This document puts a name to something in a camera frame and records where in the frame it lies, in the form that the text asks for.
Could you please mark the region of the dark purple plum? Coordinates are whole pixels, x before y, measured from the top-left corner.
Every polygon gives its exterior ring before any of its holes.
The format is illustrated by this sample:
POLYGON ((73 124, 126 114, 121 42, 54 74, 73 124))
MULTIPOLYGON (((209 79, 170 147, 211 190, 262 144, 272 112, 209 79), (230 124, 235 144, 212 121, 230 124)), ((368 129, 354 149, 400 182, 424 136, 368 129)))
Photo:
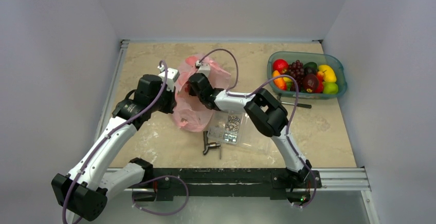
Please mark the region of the dark purple plum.
POLYGON ((302 81, 303 90, 308 93, 315 93, 318 84, 319 82, 315 74, 307 74, 302 81))

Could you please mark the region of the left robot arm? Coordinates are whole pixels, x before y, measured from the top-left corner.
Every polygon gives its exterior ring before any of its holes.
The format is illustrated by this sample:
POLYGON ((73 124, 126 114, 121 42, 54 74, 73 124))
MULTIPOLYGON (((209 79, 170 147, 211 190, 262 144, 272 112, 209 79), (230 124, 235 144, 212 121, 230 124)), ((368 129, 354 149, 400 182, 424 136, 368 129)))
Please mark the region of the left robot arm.
POLYGON ((79 219, 95 220, 107 202, 131 185, 142 188, 153 182, 153 166, 133 159, 119 173, 106 176, 106 170, 126 142, 160 111, 171 114, 176 105, 176 70, 159 75, 145 74, 137 88, 128 92, 109 119, 104 132, 87 154, 66 175, 56 174, 51 182, 57 202, 62 206, 62 221, 72 213, 79 219))

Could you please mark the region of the orange red fruit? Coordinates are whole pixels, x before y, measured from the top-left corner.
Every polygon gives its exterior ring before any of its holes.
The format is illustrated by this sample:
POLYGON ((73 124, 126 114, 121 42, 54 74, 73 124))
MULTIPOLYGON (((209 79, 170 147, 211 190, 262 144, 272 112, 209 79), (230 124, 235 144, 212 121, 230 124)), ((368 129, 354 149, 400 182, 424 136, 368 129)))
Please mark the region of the orange red fruit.
MULTIPOLYGON (((280 73, 277 71, 277 70, 274 70, 273 72, 272 72, 272 77, 274 78, 274 77, 277 77, 277 76, 279 76, 280 75, 280 73)), ((280 89, 280 90, 287 90, 287 83, 286 83, 286 81, 284 80, 284 78, 283 77, 280 77, 280 78, 276 78, 276 79, 274 79, 274 84, 280 89)))

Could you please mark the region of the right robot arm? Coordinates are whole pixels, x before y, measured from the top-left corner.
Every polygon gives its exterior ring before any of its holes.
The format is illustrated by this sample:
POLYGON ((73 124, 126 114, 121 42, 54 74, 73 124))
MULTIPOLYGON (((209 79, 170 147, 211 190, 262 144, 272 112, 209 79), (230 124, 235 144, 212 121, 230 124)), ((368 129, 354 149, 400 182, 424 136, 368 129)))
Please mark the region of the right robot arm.
POLYGON ((290 124, 295 114, 288 117, 287 109, 266 89, 259 87, 252 93, 238 93, 213 88, 203 73, 195 73, 188 80, 190 94, 197 96, 208 109, 246 113, 256 129, 271 138, 284 159, 289 171, 289 181, 302 186, 309 178, 316 180, 310 162, 300 152, 290 133, 290 124))

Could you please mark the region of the red apple from bag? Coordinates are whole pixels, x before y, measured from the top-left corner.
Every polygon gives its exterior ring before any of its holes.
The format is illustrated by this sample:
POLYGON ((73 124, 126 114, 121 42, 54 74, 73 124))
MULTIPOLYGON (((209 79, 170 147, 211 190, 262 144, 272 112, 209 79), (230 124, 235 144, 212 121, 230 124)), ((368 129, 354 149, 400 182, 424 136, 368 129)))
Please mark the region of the red apple from bag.
POLYGON ((272 64, 273 71, 277 71, 279 74, 285 74, 289 68, 289 64, 284 59, 277 59, 272 64))

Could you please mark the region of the purple grapes bunch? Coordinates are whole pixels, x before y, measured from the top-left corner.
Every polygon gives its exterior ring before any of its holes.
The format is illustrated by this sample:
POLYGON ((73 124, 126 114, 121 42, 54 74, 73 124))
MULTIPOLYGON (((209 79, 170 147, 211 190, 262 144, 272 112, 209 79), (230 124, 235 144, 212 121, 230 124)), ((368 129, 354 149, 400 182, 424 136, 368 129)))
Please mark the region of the purple grapes bunch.
MULTIPOLYGON (((302 89, 302 82, 303 82, 303 79, 305 77, 305 74, 304 74, 303 64, 300 60, 296 60, 295 62, 292 62, 291 64, 289 64, 288 69, 287 69, 285 74, 294 78, 297 82, 298 89, 299 90, 302 89)), ((289 91, 296 90, 293 80, 291 80, 288 77, 284 78, 284 80, 286 82, 287 90, 289 90, 289 91)))

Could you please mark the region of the pink plastic bag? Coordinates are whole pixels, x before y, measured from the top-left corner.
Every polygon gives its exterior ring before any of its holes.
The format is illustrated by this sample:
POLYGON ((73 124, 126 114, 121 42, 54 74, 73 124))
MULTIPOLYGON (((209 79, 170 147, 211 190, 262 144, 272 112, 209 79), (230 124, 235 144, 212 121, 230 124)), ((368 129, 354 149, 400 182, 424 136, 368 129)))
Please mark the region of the pink plastic bag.
MULTIPOLYGON (((177 69, 180 76, 175 83, 176 107, 173 109, 172 119, 177 127, 189 132, 203 131, 214 114, 214 111, 207 109, 198 97, 188 93, 188 79, 196 72, 195 62, 201 57, 201 54, 192 55, 182 61, 177 69)), ((228 88, 231 74, 210 57, 206 57, 203 62, 210 65, 211 72, 208 79, 212 87, 228 88)))

